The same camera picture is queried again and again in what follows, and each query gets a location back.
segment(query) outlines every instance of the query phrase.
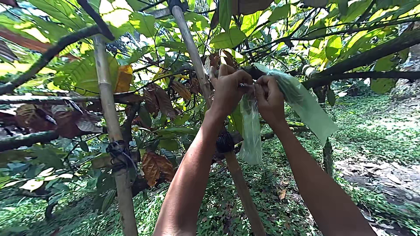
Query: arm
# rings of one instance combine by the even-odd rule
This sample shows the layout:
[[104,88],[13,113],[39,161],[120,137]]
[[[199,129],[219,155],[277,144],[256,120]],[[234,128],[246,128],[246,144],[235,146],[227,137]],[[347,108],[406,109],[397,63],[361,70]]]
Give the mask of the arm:
[[211,78],[215,88],[213,105],[169,186],[153,232],[155,236],[196,235],[198,211],[219,131],[243,95],[239,83],[252,82],[245,71],[233,71],[232,67],[221,65],[219,78]]
[[299,192],[325,236],[375,236],[344,190],[325,173],[290,131],[284,119],[283,94],[271,76],[255,86],[258,109],[281,141]]

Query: hand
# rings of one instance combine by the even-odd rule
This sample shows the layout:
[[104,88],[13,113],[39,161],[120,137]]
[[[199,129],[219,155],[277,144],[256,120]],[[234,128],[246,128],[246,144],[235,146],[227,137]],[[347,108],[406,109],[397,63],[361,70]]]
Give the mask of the hand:
[[214,67],[211,67],[210,81],[215,90],[211,110],[224,119],[232,113],[242,95],[249,89],[240,88],[239,84],[252,84],[252,77],[244,70],[235,71],[233,67],[222,64],[216,79],[214,70]]
[[273,125],[287,126],[284,117],[284,96],[273,76],[261,76],[255,84],[255,97],[261,117]]

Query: forearm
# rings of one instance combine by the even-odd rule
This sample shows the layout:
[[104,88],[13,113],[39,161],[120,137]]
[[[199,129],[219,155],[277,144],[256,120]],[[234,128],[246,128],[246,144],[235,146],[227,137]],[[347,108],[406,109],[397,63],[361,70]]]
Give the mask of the forearm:
[[223,120],[211,109],[206,112],[202,126],[169,186],[154,235],[195,235],[211,157]]
[[376,235],[344,190],[302,147],[287,125],[273,127],[289,160],[299,192],[318,227],[329,235]]

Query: bamboo stake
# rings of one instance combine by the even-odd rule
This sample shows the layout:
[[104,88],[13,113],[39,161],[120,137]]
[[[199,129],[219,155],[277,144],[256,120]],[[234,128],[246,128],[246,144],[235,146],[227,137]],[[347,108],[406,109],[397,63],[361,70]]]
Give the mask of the bamboo stake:
[[[195,72],[197,73],[200,82],[200,88],[204,99],[206,100],[207,108],[210,108],[212,104],[212,100],[210,99],[210,84],[206,75],[204,74],[203,63],[201,62],[201,58],[198,54],[198,50],[195,46],[191,32],[189,31],[189,28],[185,22],[184,13],[182,12],[182,9],[179,6],[174,6],[172,8],[172,14],[181,31],[182,38],[184,39],[192,64],[194,65]],[[251,194],[249,193],[247,183],[244,179],[241,167],[239,166],[235,153],[232,150],[231,152],[224,153],[224,155],[229,167],[229,171],[231,172],[232,178],[234,180],[235,187],[238,191],[239,198],[241,199],[242,205],[245,209],[245,213],[249,218],[251,229],[254,232],[254,235],[266,236],[263,223],[261,222],[257,208],[255,207],[255,204],[252,201]]]
[[[95,48],[96,72],[104,116],[108,128],[110,142],[122,140],[120,123],[115,109],[112,86],[109,80],[108,54],[105,51],[105,41],[102,35],[93,37]],[[126,169],[115,172],[115,182],[118,193],[118,210],[125,236],[137,236],[137,224],[134,216],[133,196],[130,179]]]

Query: clear plastic bag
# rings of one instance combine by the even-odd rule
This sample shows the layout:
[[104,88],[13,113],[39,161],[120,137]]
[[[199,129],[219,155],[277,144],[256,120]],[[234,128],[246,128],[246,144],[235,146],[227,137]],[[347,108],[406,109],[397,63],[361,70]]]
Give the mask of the clear plastic bag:
[[244,140],[239,157],[251,165],[262,163],[260,115],[253,90],[251,94],[242,96],[240,106],[243,123],[242,138]]
[[296,111],[303,122],[311,129],[325,146],[328,136],[338,130],[337,125],[325,113],[309,91],[295,77],[278,70],[270,70],[266,66],[254,65],[267,75],[276,78],[279,89],[283,92],[285,101]]

